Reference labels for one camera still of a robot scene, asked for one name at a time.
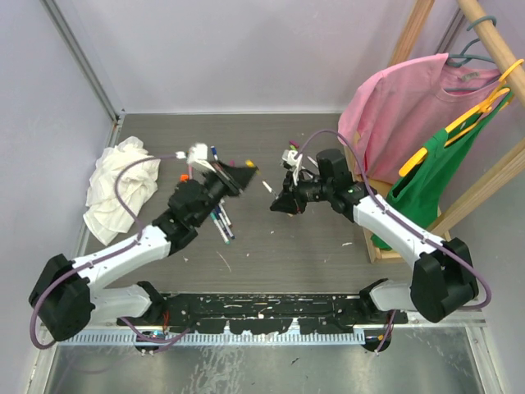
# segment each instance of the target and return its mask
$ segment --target white cloth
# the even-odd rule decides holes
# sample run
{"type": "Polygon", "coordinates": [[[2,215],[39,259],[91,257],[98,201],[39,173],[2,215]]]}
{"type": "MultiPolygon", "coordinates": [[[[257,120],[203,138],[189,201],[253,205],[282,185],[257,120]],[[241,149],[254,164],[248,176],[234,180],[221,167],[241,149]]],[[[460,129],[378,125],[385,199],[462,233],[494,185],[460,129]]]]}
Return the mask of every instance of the white cloth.
{"type": "MultiPolygon", "coordinates": [[[[115,148],[105,148],[89,178],[84,221],[91,233],[108,245],[119,232],[128,232],[133,219],[116,199],[114,185],[118,174],[129,164],[148,157],[143,142],[130,137],[115,148]]],[[[142,205],[157,191],[158,164],[151,160],[129,169],[119,182],[119,195],[138,214],[142,205]]]]}

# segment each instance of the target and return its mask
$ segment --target wooden frame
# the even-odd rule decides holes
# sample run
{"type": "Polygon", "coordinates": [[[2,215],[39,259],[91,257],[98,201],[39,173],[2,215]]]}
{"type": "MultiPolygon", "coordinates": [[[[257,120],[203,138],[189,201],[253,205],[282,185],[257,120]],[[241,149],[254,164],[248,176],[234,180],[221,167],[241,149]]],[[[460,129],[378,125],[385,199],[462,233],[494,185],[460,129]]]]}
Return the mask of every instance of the wooden frame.
{"type": "MultiPolygon", "coordinates": [[[[486,16],[477,0],[457,0],[457,2],[464,15],[471,22],[486,16]]],[[[434,0],[415,0],[413,10],[390,58],[389,66],[408,60],[433,4],[434,0]]],[[[491,21],[483,21],[477,24],[474,30],[501,73],[516,62],[516,57],[491,21]]],[[[516,67],[506,81],[525,108],[525,70],[522,66],[516,67]]],[[[357,140],[356,133],[353,142],[355,143],[357,140]]],[[[345,154],[350,168],[354,168],[355,160],[348,148],[345,148],[345,154]]],[[[438,213],[438,218],[428,227],[428,230],[449,239],[448,230],[450,228],[469,215],[507,182],[515,178],[523,169],[525,169],[525,139],[516,144],[444,213],[438,213]]],[[[391,185],[373,179],[370,180],[370,183],[383,196],[386,196],[391,188],[391,185]]],[[[370,241],[370,231],[365,230],[364,233],[371,263],[398,263],[403,261],[396,252],[385,252],[375,247],[370,241]]]]}

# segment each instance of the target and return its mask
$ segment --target clothes hanger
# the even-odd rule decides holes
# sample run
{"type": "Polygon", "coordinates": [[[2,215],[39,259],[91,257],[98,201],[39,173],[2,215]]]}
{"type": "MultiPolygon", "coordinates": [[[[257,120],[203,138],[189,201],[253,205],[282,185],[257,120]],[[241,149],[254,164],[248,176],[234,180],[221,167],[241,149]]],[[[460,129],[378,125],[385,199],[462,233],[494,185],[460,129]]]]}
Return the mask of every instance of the clothes hanger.
{"type": "MultiPolygon", "coordinates": [[[[498,86],[494,90],[492,90],[491,94],[487,98],[485,98],[483,101],[481,101],[478,105],[474,106],[473,108],[466,111],[461,117],[450,123],[446,128],[446,132],[450,134],[450,132],[454,131],[457,127],[463,125],[467,119],[474,115],[478,115],[478,119],[469,127],[466,127],[464,130],[461,130],[457,135],[450,138],[446,141],[445,146],[448,146],[452,143],[454,143],[456,140],[467,134],[470,130],[472,130],[477,123],[481,120],[482,115],[484,113],[490,112],[492,110],[492,104],[502,95],[512,93],[510,91],[510,88],[505,86],[505,79],[509,74],[512,72],[514,68],[519,66],[523,63],[523,59],[520,59],[516,61],[511,67],[507,69],[506,72],[504,72],[501,77],[498,79],[500,82],[498,86]]],[[[514,99],[514,96],[509,99],[507,103],[503,105],[503,107],[500,108],[500,111],[506,108],[514,99]]],[[[407,176],[410,171],[414,167],[416,167],[418,164],[422,163],[422,161],[425,159],[425,157],[428,154],[427,148],[420,148],[407,162],[402,166],[402,168],[399,170],[399,176],[407,176]]]]}
{"type": "MultiPolygon", "coordinates": [[[[479,18],[478,20],[476,20],[473,23],[471,23],[468,26],[467,31],[470,31],[474,26],[476,26],[477,24],[482,23],[484,21],[492,21],[492,24],[494,26],[497,23],[497,19],[495,18],[495,16],[487,15],[487,16],[479,18]]],[[[467,54],[468,49],[470,47],[472,47],[475,43],[479,43],[479,42],[480,42],[479,38],[473,39],[471,42],[469,42],[467,45],[465,45],[465,48],[463,48],[463,50],[459,54],[457,54],[457,55],[449,54],[449,59],[464,59],[462,62],[452,62],[450,60],[447,60],[446,64],[449,65],[449,66],[452,66],[452,67],[460,68],[461,66],[464,66],[465,64],[467,64],[468,62],[470,62],[473,59],[483,60],[485,62],[494,63],[494,61],[491,58],[487,57],[487,56],[468,55],[467,54]]]]}
{"type": "MultiPolygon", "coordinates": [[[[487,15],[487,16],[479,18],[478,20],[476,20],[473,23],[471,23],[467,27],[467,31],[470,31],[474,26],[476,26],[477,24],[479,24],[479,23],[481,23],[483,21],[492,21],[492,24],[494,26],[497,23],[497,19],[495,18],[495,16],[487,15]]],[[[468,62],[470,62],[473,59],[475,59],[475,60],[482,60],[484,62],[490,62],[490,63],[495,64],[494,61],[491,58],[487,57],[487,56],[466,54],[468,49],[470,47],[472,47],[475,43],[479,43],[479,41],[480,41],[479,38],[473,39],[467,45],[465,45],[465,48],[463,48],[463,50],[459,54],[457,54],[457,55],[449,54],[449,58],[447,59],[446,64],[448,66],[452,66],[452,67],[455,67],[455,68],[460,68],[461,66],[464,66],[465,64],[467,64],[468,62]],[[461,61],[461,62],[452,62],[450,59],[464,59],[464,60],[461,61]]],[[[476,90],[483,89],[485,86],[491,85],[493,82],[495,82],[495,80],[497,78],[498,77],[496,77],[494,80],[488,81],[483,86],[480,86],[480,87],[477,87],[477,88],[445,88],[445,92],[475,92],[476,90]]]]}

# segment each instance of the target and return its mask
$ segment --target white debris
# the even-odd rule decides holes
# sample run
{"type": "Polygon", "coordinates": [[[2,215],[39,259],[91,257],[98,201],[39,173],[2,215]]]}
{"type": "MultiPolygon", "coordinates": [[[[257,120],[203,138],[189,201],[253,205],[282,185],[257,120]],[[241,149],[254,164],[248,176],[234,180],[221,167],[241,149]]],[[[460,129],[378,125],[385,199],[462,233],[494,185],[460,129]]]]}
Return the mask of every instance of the white debris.
{"type": "Polygon", "coordinates": [[[226,264],[226,266],[228,267],[228,269],[230,270],[231,272],[231,267],[230,265],[228,264],[228,262],[226,261],[226,259],[224,258],[224,256],[222,256],[222,254],[220,254],[219,252],[217,252],[217,254],[219,255],[219,257],[222,259],[222,261],[224,261],[224,264],[226,264]]]}

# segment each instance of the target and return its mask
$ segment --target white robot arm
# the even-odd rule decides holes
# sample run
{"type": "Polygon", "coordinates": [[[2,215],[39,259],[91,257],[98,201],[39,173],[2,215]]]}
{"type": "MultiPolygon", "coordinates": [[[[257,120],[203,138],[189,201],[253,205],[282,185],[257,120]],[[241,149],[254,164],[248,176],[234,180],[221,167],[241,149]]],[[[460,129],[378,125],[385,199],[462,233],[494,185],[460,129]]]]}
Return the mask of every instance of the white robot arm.
{"type": "MultiPolygon", "coordinates": [[[[313,179],[306,179],[301,171],[298,172],[301,157],[296,158],[295,152],[285,151],[282,157],[288,172],[283,191],[270,210],[303,213],[307,202],[328,201],[337,213],[382,238],[411,268],[411,283],[381,279],[359,292],[363,307],[370,313],[393,309],[418,311],[427,320],[437,323],[477,296],[476,278],[448,255],[417,238],[399,220],[386,214],[387,210],[395,210],[379,194],[369,195],[362,182],[353,181],[345,156],[338,149],[317,154],[319,175],[314,175],[313,179]]],[[[395,213],[395,216],[403,218],[403,222],[423,234],[423,238],[461,256],[472,266],[468,248],[461,240],[456,238],[447,242],[400,213],[395,213]]]]}
{"type": "Polygon", "coordinates": [[[165,310],[165,300],[150,283],[139,282],[117,289],[106,286],[147,263],[185,248],[198,235],[196,227],[200,227],[219,201],[225,196],[239,196],[257,171],[255,167],[209,162],[205,144],[191,147],[188,164],[203,173],[204,183],[180,182],[168,201],[168,210],[140,232],[139,240],[132,236],[72,261],[63,254],[48,261],[30,294],[33,307],[59,277],[77,270],[48,294],[38,310],[56,341],[73,337],[88,323],[115,321],[123,316],[156,321],[165,310]]]}

